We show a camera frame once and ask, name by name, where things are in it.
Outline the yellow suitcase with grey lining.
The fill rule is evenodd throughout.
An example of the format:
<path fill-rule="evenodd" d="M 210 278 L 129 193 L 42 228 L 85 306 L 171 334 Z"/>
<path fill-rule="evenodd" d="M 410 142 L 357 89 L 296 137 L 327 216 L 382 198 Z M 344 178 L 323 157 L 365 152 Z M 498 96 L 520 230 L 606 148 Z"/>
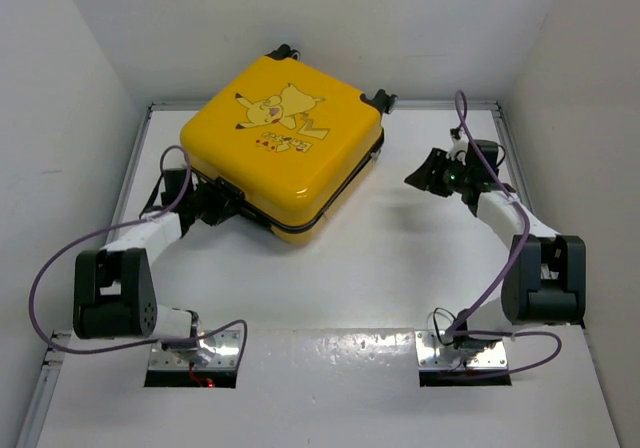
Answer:
<path fill-rule="evenodd" d="M 198 178 L 244 192 L 235 216 L 307 244 L 370 173 L 397 101 L 383 89 L 368 97 L 282 44 L 196 113 L 180 143 Z"/>

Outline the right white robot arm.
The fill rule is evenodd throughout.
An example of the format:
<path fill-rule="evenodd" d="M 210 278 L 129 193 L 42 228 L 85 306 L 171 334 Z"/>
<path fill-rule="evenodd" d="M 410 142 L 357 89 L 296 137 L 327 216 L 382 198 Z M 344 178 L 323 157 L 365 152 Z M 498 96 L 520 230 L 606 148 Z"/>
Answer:
<path fill-rule="evenodd" d="M 459 195 L 462 203 L 508 248 L 490 287 L 454 318 L 446 343 L 477 347 L 524 328 L 575 324 L 586 311 L 586 244 L 563 235 L 522 205 L 514 188 L 499 181 L 501 147 L 489 140 L 434 148 L 405 182 L 433 195 Z"/>

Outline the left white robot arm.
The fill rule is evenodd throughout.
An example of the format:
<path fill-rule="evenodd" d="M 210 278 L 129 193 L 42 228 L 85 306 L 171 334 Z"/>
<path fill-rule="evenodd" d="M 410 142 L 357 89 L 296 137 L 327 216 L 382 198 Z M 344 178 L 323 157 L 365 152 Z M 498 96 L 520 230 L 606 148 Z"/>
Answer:
<path fill-rule="evenodd" d="M 159 339 L 163 350 L 196 364 L 213 359 L 193 310 L 157 301 L 151 267 L 191 226 L 215 226 L 234 216 L 243 194 L 220 179 L 192 178 L 185 169 L 162 172 L 139 223 L 75 261 L 73 328 L 81 339 Z"/>

